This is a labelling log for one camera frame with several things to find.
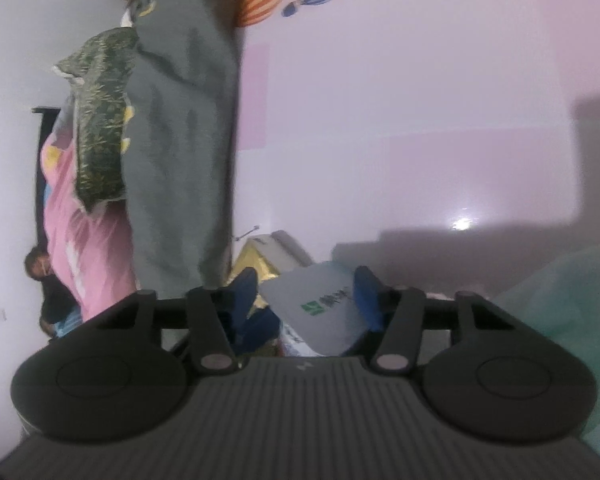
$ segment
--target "pink blanket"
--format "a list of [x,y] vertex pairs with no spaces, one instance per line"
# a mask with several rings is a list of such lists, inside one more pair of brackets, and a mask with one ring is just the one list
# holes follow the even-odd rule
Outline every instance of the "pink blanket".
[[87,215],[74,198],[74,147],[51,146],[41,152],[51,194],[45,206],[45,231],[51,266],[80,304],[87,321],[136,290],[131,227],[124,202],[98,206]]

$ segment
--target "plastic bag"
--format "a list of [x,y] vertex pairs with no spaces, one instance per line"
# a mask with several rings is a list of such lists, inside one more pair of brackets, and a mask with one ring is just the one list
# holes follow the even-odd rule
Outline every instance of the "plastic bag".
[[493,301],[593,372],[598,400],[582,438],[600,454],[600,246],[555,260]]

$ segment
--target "green patterned pillow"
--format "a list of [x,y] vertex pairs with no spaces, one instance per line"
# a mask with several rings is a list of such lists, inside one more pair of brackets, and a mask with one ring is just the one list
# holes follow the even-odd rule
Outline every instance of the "green patterned pillow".
[[75,96],[75,195],[87,212],[124,198],[120,142],[137,40],[134,28],[113,28],[55,66]]

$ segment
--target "circular pad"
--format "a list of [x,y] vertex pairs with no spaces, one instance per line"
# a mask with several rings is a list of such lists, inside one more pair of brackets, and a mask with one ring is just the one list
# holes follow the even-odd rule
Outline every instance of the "circular pad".
[[11,383],[11,399],[27,424],[73,442],[150,430],[177,409],[185,392],[180,362],[135,330],[87,327],[30,357]]
[[517,331],[480,331],[435,356],[422,387],[468,433],[517,444],[579,431],[596,401],[590,370],[563,348]]

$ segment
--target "white wall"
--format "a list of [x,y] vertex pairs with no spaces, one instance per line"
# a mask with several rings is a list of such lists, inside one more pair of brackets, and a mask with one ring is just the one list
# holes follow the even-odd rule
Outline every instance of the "white wall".
[[35,242],[34,174],[40,116],[68,92],[50,67],[89,37],[120,22],[120,0],[0,0],[0,457],[20,425],[9,385],[18,365],[44,345],[40,286],[23,272]]

